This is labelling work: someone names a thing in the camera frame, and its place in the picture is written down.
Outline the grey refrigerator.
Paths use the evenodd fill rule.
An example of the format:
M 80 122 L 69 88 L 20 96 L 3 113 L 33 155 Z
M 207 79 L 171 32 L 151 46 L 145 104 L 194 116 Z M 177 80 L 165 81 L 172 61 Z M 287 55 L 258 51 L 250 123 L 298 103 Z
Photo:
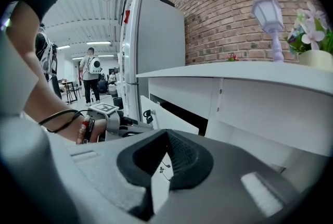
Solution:
M 161 0 L 132 0 L 122 43 L 124 107 L 142 120 L 140 98 L 149 96 L 148 80 L 138 74 L 185 65 L 182 12 Z

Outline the white backpack round window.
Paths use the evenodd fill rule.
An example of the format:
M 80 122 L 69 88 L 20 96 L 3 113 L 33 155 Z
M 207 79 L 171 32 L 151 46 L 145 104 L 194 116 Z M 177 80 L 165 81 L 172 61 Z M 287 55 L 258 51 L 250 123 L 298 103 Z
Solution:
M 99 74 L 102 71 L 100 60 L 97 57 L 91 57 L 87 64 L 90 74 Z

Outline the person's left hand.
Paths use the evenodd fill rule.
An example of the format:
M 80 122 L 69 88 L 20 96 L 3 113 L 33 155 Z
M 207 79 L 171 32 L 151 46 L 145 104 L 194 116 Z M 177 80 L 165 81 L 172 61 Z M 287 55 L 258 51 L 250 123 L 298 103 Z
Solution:
M 78 137 L 76 139 L 76 144 L 83 144 L 83 137 L 84 137 L 84 127 L 82 126 L 83 121 L 85 118 L 91 118 L 89 116 L 85 116 L 80 122 L 79 122 L 79 130 L 78 130 Z M 89 143 L 96 143 L 98 142 L 98 138 L 101 134 L 103 134 L 106 131 L 107 127 L 107 121 L 105 119 L 95 120 L 95 124 L 92 130 L 92 135 Z

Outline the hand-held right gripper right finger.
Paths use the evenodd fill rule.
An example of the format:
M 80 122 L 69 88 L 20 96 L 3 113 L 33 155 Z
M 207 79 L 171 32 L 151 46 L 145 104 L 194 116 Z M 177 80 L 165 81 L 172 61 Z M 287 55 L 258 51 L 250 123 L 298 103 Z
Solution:
M 313 187 L 285 176 L 240 147 L 166 130 L 174 175 L 155 224 L 306 224 Z

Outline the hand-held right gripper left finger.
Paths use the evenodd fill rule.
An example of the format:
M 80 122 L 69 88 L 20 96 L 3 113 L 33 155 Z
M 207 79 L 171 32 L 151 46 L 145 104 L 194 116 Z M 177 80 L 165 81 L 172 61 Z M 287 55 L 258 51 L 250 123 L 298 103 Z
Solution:
M 0 222 L 163 224 L 150 192 L 117 167 L 118 155 L 146 138 L 68 147 L 29 120 L 0 118 Z

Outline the wooden drawer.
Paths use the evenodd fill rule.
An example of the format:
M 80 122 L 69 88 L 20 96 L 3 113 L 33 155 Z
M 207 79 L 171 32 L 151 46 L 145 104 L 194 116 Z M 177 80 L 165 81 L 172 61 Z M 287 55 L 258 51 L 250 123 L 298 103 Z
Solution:
M 154 129 L 173 129 L 205 136 L 208 120 L 170 102 L 140 97 L 142 119 Z

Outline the pink white flowers in pot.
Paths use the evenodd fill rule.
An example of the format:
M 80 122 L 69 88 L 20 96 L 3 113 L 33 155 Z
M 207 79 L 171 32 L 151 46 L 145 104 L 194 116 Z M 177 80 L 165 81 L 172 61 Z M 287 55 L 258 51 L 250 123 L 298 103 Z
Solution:
M 333 28 L 323 11 L 310 2 L 306 4 L 307 9 L 297 9 L 293 28 L 285 41 L 299 64 L 333 73 Z

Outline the black printed wristband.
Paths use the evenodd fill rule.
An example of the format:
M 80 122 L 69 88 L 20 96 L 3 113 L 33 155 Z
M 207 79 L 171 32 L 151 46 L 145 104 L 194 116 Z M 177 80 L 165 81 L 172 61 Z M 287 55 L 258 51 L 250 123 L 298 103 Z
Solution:
M 83 137 L 83 144 L 89 143 L 92 135 L 92 130 L 95 124 L 95 120 L 92 118 L 85 118 L 85 120 L 82 123 L 82 126 L 84 127 L 84 137 Z

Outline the person's left forearm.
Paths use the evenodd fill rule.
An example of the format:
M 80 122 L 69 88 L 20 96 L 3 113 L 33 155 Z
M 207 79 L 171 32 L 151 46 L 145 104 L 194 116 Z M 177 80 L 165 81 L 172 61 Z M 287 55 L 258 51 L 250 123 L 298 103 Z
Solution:
M 51 90 L 42 73 L 35 54 L 35 38 L 39 26 L 40 20 L 33 9 L 25 2 L 18 2 L 6 29 L 13 47 L 37 77 L 37 83 L 24 107 L 24 112 L 36 122 L 70 108 Z

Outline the white desk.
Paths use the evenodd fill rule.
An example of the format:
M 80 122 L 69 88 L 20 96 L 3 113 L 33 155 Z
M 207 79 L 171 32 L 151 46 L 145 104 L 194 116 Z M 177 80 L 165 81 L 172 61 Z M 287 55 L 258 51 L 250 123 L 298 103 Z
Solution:
M 303 191 L 333 155 L 333 73 L 273 62 L 224 62 L 159 70 L 152 101 L 208 120 L 207 138 L 236 145 Z

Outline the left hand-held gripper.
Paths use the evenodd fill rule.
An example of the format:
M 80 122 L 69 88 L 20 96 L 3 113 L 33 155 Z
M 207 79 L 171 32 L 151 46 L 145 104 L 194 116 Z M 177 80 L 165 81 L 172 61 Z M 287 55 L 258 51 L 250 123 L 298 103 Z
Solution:
M 126 138 L 153 130 L 151 124 L 134 120 L 129 117 L 120 117 L 119 107 L 106 103 L 94 104 L 88 107 L 87 114 L 94 120 L 106 120 L 106 131 L 99 137 L 99 141 L 111 141 Z

